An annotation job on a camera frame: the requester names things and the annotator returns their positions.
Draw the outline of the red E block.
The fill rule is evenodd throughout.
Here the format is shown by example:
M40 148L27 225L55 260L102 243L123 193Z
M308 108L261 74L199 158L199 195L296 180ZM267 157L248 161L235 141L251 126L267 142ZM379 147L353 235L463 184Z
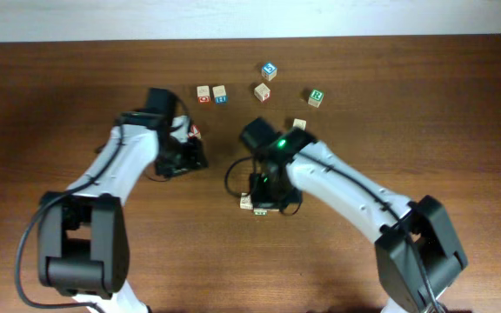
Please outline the red E block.
M267 216L268 215L268 210L254 209L253 213L254 213L255 216Z

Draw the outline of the dog picture wooden block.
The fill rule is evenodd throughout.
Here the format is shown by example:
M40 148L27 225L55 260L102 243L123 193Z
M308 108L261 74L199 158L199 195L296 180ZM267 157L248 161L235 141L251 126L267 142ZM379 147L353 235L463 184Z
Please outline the dog picture wooden block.
M243 193L240 197L239 207L242 210L253 210L254 206L251 201L251 195L247 193Z

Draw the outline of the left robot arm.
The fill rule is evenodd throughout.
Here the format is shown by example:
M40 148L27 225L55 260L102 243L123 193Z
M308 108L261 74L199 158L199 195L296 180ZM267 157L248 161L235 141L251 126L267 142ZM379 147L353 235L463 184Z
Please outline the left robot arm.
M127 281L124 205L152 166L169 180L207 167L188 115L173 92L151 88L143 108L125 111L94 163L62 192L48 192L36 218L37 272L44 287L91 312L148 312Z

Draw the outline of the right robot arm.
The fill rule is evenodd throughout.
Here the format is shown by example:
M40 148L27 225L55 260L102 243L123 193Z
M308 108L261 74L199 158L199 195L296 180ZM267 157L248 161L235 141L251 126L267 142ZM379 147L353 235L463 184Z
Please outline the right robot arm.
M415 202L374 183L311 133L275 131L259 117L240 135L253 172L247 203L284 214L310 194L333 208L374 245L385 312L445 312L439 297L468 259L445 207L434 197Z

